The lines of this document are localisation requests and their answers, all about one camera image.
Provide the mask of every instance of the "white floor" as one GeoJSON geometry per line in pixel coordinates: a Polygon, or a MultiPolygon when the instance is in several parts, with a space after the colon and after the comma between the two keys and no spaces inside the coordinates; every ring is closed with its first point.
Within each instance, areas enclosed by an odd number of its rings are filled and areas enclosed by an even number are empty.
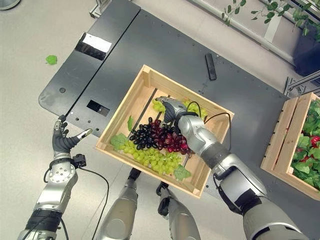
{"type": "MultiPolygon", "coordinates": [[[[16,8],[0,12],[2,240],[13,240],[24,229],[45,186],[43,173],[52,160],[52,128],[57,116],[39,106],[38,96],[71,53],[82,32],[94,23],[89,16],[94,2],[22,0],[16,8]],[[57,55],[58,64],[46,64],[48,55],[57,55]]],[[[295,75],[291,66],[281,59],[184,0],[136,0],[135,3],[279,90],[284,87],[287,75],[295,75]],[[235,39],[242,47],[230,47],[235,39]]],[[[71,134],[81,131],[73,125],[69,129],[71,134]]],[[[97,140],[91,135],[72,152],[85,154],[87,167],[109,180],[107,206],[110,207],[130,168],[95,150],[97,140]]],[[[78,175],[63,218],[70,239],[87,240],[91,239],[100,214],[101,205],[98,210],[97,207],[106,186],[95,175],[82,171],[78,175]]],[[[169,240],[169,223],[157,213],[159,198],[155,189],[159,182],[143,174],[137,184],[138,210],[131,239],[169,240]]],[[[179,190],[174,192],[193,213],[202,239],[245,238],[242,217],[231,213],[221,200],[206,193],[198,200],[179,190]]],[[[57,239],[65,239],[62,229],[57,234],[57,239]]]]}

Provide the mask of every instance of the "table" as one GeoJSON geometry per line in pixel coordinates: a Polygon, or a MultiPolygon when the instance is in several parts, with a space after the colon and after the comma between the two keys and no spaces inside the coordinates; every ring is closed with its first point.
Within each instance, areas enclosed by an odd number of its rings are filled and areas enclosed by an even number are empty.
{"type": "MultiPolygon", "coordinates": [[[[43,108],[65,114],[82,129],[93,128],[99,137],[146,64],[235,113],[231,151],[264,182],[269,198],[305,235],[319,238],[319,202],[260,169],[285,95],[127,0],[112,1],[88,33],[111,43],[106,58],[74,50],[40,94],[43,108]],[[213,56],[214,81],[209,80],[207,53],[213,56]],[[91,101],[108,114],[89,108],[91,101]]],[[[205,189],[211,195],[216,192],[212,182],[208,179],[205,189]]]]}

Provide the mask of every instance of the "wooden crate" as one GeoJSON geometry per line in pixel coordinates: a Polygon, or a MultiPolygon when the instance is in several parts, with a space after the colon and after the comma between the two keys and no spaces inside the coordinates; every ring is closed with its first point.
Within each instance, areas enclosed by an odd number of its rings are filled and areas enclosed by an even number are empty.
{"type": "MultiPolygon", "coordinates": [[[[114,151],[114,147],[110,144],[110,139],[114,135],[123,133],[129,136],[130,132],[127,121],[130,115],[133,117],[133,126],[147,124],[148,117],[156,119],[159,113],[153,109],[152,99],[160,96],[171,96],[182,101],[186,98],[196,101],[207,111],[209,117],[219,113],[229,113],[231,117],[234,116],[231,111],[144,65],[98,140],[96,148],[150,176],[187,192],[196,198],[200,198],[211,170],[195,154],[188,159],[185,165],[185,168],[191,172],[191,177],[183,181],[177,181],[173,174],[159,175],[151,168],[145,167],[135,161],[130,154],[114,151]]],[[[160,115],[159,119],[163,120],[163,114],[160,115]]],[[[229,118],[226,114],[217,116],[210,120],[206,126],[222,143],[229,128],[229,118]]],[[[182,162],[184,162],[186,155],[181,156],[182,162]]]]}
{"type": "Polygon", "coordinates": [[[284,103],[261,168],[309,197],[320,201],[319,191],[294,176],[292,174],[294,169],[291,167],[310,103],[318,98],[311,92],[284,103]]]}

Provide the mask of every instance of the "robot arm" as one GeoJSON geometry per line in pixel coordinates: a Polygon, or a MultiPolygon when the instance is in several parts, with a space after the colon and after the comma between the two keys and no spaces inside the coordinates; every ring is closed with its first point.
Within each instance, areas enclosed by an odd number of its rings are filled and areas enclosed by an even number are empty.
{"type": "Polygon", "coordinates": [[[68,130],[64,130],[67,126],[65,120],[66,117],[62,115],[54,124],[54,157],[49,165],[48,182],[36,201],[25,230],[19,234],[19,240],[56,239],[56,231],[67,208],[71,190],[78,180],[76,168],[86,165],[82,154],[71,158],[70,150],[88,136],[92,129],[77,136],[66,137],[68,130]]]}
{"type": "Polygon", "coordinates": [[[281,208],[267,199],[260,179],[219,143],[200,117],[187,112],[181,102],[172,98],[162,96],[157,100],[165,106],[164,121],[175,121],[189,148],[201,156],[212,169],[213,177],[220,180],[218,191],[223,201],[231,211],[243,215],[247,239],[308,239],[281,208]]]}

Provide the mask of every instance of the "artificial grape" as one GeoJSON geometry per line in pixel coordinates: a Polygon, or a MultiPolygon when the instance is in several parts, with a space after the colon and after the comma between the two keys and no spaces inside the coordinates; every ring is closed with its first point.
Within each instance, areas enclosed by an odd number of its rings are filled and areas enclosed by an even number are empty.
{"type": "Polygon", "coordinates": [[[186,143],[181,144],[180,146],[182,149],[188,149],[188,145],[186,143]]]}

